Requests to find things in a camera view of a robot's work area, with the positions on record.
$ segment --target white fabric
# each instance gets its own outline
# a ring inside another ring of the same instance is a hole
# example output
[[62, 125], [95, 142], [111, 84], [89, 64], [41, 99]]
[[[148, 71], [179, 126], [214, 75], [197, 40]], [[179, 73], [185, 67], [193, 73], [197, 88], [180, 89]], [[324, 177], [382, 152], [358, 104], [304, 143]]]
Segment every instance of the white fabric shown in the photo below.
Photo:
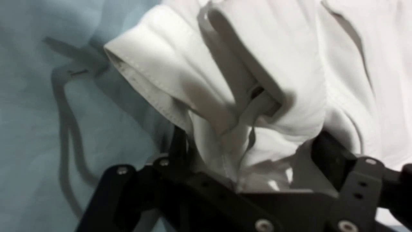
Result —
[[322, 129], [389, 168], [412, 161], [411, 10], [407, 0], [167, 0], [106, 49], [237, 191], [331, 191], [308, 159]]

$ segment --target hole in bracket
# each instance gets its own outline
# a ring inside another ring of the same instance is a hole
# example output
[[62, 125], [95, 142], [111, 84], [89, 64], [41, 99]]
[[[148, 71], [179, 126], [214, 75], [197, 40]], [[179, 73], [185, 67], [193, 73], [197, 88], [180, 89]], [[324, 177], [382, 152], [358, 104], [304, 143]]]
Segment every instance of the hole in bracket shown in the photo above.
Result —
[[223, 195], [223, 193], [220, 193], [220, 195], [219, 195], [219, 198], [220, 198], [220, 200], [225, 200], [225, 198], [227, 198], [227, 196], [225, 196], [225, 195]]
[[207, 188], [210, 186], [209, 182], [202, 182], [202, 187]]
[[153, 202], [156, 200], [154, 193], [153, 192], [147, 192], [143, 195], [144, 201], [147, 202]]
[[360, 195], [360, 193], [354, 193], [353, 195], [355, 198], [358, 198], [358, 200], [362, 200], [363, 198], [363, 195]]

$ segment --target white towel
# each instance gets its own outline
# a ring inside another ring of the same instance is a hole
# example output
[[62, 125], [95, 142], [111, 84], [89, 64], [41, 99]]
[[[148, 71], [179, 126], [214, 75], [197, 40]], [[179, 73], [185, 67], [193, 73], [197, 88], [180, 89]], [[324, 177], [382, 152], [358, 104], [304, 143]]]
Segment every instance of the white towel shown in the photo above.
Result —
[[407, 0], [167, 0], [106, 49], [237, 191], [328, 192], [310, 161], [322, 129], [389, 168], [412, 161], [411, 10]]

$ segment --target light blue sheet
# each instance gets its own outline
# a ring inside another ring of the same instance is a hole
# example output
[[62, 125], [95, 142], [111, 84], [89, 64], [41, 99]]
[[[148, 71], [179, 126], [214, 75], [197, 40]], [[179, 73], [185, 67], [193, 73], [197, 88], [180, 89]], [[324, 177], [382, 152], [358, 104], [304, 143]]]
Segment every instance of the light blue sheet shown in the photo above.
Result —
[[104, 169], [167, 147], [172, 126], [103, 53], [154, 4], [0, 0], [0, 231], [73, 231]]

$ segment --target screw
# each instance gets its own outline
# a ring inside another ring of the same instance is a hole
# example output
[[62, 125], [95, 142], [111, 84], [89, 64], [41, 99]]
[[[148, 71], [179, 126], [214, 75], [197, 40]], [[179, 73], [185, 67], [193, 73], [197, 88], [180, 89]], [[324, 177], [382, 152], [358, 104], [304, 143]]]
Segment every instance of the screw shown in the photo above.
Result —
[[259, 219], [255, 227], [257, 232], [273, 232], [273, 224], [266, 219]]
[[341, 232], [358, 232], [358, 227], [349, 220], [340, 220], [337, 227]]
[[129, 170], [127, 170], [126, 166], [121, 166], [121, 168], [117, 169], [117, 174], [118, 174], [118, 175], [124, 175], [124, 174], [126, 174], [127, 171], [129, 171]]
[[162, 160], [160, 161], [160, 165], [161, 165], [161, 166], [169, 166], [169, 160], [167, 160], [167, 159], [162, 159]]
[[372, 159], [366, 159], [366, 162], [369, 165], [376, 165], [376, 160], [372, 160]]

